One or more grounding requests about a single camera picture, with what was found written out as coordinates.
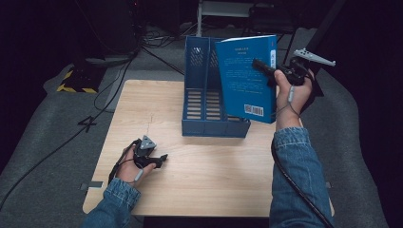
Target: book cover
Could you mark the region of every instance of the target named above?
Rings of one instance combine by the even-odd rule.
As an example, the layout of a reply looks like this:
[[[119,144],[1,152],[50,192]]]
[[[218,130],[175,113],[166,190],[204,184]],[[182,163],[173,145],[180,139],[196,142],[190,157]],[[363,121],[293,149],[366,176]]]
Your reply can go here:
[[[276,68],[276,35],[231,38],[216,42],[227,114],[263,123],[276,116],[276,87],[268,86],[268,77],[252,67],[259,59]]]

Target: gray carpet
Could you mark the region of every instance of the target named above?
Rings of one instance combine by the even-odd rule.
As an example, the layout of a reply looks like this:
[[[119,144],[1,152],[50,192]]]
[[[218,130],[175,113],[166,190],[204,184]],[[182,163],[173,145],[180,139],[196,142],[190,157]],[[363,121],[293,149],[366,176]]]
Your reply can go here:
[[[314,30],[298,31],[294,48],[303,48]],[[238,29],[209,30],[203,36],[239,36]],[[289,37],[280,41],[285,48]],[[184,41],[150,51],[184,69]],[[278,53],[282,60],[283,51]],[[56,92],[70,66],[44,84],[48,95],[38,106],[15,152],[0,177],[0,198],[31,167],[72,137],[78,122],[96,116],[117,91],[123,71],[107,70],[101,94]],[[358,117],[352,96],[330,75],[320,71],[318,81],[325,97],[317,98],[302,114],[304,125],[323,162],[326,180],[336,210],[336,227],[387,227],[374,182],[360,155]],[[129,66],[127,79],[174,80],[183,76],[154,57],[141,52]],[[120,93],[108,110],[116,106]],[[1,227],[78,227],[84,217],[86,192],[82,183],[91,181],[113,114],[100,115],[88,133],[85,131],[42,162],[14,189],[0,214]]]

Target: yellow and black striped tape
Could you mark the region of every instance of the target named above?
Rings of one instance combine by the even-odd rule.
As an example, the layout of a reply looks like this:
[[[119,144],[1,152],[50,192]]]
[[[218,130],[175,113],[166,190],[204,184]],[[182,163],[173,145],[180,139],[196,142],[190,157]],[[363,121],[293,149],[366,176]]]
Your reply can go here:
[[[98,88],[94,87],[81,87],[75,86],[72,81],[73,79],[74,68],[71,68],[63,79],[62,83],[60,83],[59,87],[57,87],[57,91],[65,91],[65,92],[85,92],[85,93],[97,93]]]

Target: blue plastic organizer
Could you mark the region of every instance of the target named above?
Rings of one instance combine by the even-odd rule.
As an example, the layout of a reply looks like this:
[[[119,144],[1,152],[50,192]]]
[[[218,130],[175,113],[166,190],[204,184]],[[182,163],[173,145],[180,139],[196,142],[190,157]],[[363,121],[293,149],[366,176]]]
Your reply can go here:
[[[186,37],[183,136],[245,138],[249,130],[249,120],[225,113],[215,48],[215,42],[221,40]]]

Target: hand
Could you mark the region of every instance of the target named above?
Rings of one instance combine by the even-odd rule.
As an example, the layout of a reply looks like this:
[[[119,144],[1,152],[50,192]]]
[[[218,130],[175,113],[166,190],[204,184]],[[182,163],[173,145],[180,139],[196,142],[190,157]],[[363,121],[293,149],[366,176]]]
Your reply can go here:
[[[294,86],[294,96],[291,103],[288,102],[288,95],[291,89],[290,83],[281,72],[275,71],[276,82],[279,86],[277,97],[277,122],[276,130],[285,127],[301,126],[299,121],[299,114],[305,103],[308,101],[312,92],[312,82],[310,79],[305,78],[305,83],[300,86]]]
[[[134,146],[132,146],[128,150],[127,154],[122,159],[121,165],[119,165],[119,169],[116,174],[116,177],[122,181],[127,182],[132,187],[138,187],[140,185],[140,182],[155,168],[156,164],[151,163],[148,166],[146,166],[143,169],[143,173],[140,176],[139,180],[134,181],[135,178],[137,177],[137,175],[141,172],[141,169],[139,169],[133,161],[133,156],[134,156],[133,149],[134,149]]]

